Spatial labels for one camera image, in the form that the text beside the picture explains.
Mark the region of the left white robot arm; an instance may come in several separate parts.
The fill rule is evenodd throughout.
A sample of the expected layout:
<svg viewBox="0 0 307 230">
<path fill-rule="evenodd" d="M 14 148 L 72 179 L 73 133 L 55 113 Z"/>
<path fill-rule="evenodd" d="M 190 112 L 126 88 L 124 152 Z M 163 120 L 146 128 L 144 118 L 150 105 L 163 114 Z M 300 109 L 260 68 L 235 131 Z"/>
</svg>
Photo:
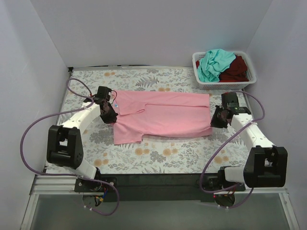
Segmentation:
<svg viewBox="0 0 307 230">
<path fill-rule="evenodd" d="M 85 185 L 93 192 L 101 188 L 102 180 L 96 176 L 97 168 L 84 159 L 82 134 L 98 117 L 105 124 L 116 123 L 118 114 L 110 103 L 112 92 L 108 87 L 98 87 L 97 94 L 85 99 L 80 111 L 48 131 L 47 161 L 87 178 Z"/>
</svg>

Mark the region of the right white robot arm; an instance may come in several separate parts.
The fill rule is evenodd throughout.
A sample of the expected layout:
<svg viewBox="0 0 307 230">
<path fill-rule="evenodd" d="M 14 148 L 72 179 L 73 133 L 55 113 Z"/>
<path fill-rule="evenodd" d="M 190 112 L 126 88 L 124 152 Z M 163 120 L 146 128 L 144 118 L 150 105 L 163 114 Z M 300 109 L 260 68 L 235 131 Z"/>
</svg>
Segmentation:
<svg viewBox="0 0 307 230">
<path fill-rule="evenodd" d="M 218 187 L 225 191 L 235 183 L 245 184 L 249 188 L 283 187 L 288 157 L 286 149 L 277 147 L 267 139 L 253 119 L 251 111 L 239 104 L 236 92 L 223 93 L 221 99 L 222 103 L 216 106 L 211 126 L 231 126 L 239 133 L 249 155 L 244 166 L 220 168 L 217 173 Z"/>
</svg>

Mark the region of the pink t shirt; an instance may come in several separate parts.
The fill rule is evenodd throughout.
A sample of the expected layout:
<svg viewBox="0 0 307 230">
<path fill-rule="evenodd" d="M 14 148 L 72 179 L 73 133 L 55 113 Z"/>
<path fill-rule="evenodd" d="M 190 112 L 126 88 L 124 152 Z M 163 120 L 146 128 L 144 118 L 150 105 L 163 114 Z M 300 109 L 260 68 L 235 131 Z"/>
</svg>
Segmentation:
<svg viewBox="0 0 307 230">
<path fill-rule="evenodd" d="M 144 136 L 199 138 L 213 133 L 210 96 L 187 92 L 118 91 L 113 105 L 115 145 Z"/>
</svg>

